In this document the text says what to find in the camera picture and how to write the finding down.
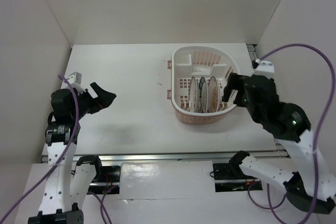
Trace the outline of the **plate with orange sunburst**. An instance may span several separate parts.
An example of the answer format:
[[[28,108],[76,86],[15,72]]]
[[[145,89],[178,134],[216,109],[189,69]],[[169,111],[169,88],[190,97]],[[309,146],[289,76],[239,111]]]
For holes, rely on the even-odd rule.
[[[217,79],[212,76],[208,84],[208,111],[217,112],[219,108],[219,85]]]

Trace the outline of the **green rimmed white plate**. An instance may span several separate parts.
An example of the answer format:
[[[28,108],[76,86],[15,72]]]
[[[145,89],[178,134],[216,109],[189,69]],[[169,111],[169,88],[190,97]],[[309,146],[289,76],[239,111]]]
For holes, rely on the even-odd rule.
[[[208,82],[204,76],[202,76],[198,83],[199,88],[199,111],[201,113],[207,113],[208,112]]]

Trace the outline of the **plate with red characters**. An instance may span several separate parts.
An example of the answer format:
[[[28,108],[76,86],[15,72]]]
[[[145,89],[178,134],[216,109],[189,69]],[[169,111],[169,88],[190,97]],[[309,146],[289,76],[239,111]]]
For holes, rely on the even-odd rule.
[[[194,76],[191,77],[189,89],[189,109],[190,112],[198,113],[200,108],[200,91],[197,80]]]

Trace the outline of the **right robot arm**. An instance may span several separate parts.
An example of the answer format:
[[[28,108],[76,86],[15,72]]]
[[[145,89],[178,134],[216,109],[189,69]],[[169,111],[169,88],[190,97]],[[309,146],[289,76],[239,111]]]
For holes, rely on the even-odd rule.
[[[229,160],[229,172],[259,178],[285,193],[297,209],[308,212],[313,201],[315,214],[330,214],[335,208],[335,177],[330,173],[321,152],[313,147],[314,131],[304,110],[279,100],[273,79],[261,75],[231,73],[224,89],[223,101],[237,91],[234,104],[246,108],[252,120],[262,125],[287,151],[296,171],[289,172],[255,159],[245,151]]]

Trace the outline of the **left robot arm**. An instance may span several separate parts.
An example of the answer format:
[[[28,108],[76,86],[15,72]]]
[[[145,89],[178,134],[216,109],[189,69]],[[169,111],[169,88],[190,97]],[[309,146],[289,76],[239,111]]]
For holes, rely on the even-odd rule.
[[[48,165],[44,195],[38,214],[29,217],[28,223],[83,223],[83,201],[90,183],[103,177],[103,167],[98,155],[79,158],[76,170],[72,162],[80,131],[79,120],[108,108],[116,94],[90,85],[97,97],[73,83],[71,88],[59,89],[51,94],[52,112],[45,132]]]

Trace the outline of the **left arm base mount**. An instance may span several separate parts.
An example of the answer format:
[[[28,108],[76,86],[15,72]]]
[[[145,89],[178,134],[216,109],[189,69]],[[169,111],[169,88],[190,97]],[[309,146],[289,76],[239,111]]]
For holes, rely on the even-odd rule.
[[[102,166],[101,175],[93,179],[89,191],[97,195],[120,193],[121,165]]]

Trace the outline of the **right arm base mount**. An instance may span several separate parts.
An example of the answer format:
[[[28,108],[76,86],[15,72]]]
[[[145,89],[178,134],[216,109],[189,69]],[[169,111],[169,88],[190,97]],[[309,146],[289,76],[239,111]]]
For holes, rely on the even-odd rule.
[[[251,190],[263,188],[259,179],[233,172],[229,163],[214,163],[209,175],[214,179],[216,193],[247,191],[252,184]]]

